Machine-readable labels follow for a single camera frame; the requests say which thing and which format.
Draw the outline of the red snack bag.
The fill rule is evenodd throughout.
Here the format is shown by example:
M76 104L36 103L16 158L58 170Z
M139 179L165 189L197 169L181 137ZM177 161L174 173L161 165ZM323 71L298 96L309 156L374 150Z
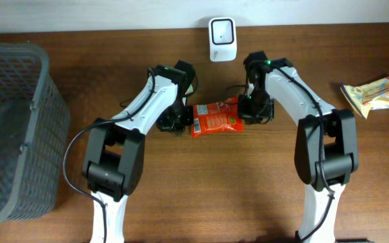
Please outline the red snack bag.
M206 105L193 106L192 137L218 132L239 132L244 130L238 117L237 97Z

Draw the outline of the yellow chips bag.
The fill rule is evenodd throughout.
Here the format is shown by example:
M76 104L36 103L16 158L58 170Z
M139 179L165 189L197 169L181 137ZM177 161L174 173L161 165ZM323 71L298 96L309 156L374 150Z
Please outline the yellow chips bag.
M360 86L341 83L340 90L351 108L365 119L371 110L389 109L389 76Z

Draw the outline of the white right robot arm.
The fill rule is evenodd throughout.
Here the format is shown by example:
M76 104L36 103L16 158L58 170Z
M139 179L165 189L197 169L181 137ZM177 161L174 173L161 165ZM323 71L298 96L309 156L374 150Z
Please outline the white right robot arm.
M296 124L294 166L305 184L303 220L297 242L335 242L338 203L351 174L359 167L356 122L349 109L325 102L303 82L287 58L248 54L238 117L246 124L266 124L279 103Z

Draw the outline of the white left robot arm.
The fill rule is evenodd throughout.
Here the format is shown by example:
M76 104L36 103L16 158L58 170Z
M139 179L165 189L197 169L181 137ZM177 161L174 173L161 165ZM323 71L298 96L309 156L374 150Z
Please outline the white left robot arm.
M89 132L82 174L94 200L91 242L123 242L128 197L143 171L148 131L180 134L193 123L186 104L198 85L192 64L158 65L134 100L109 120L98 118Z

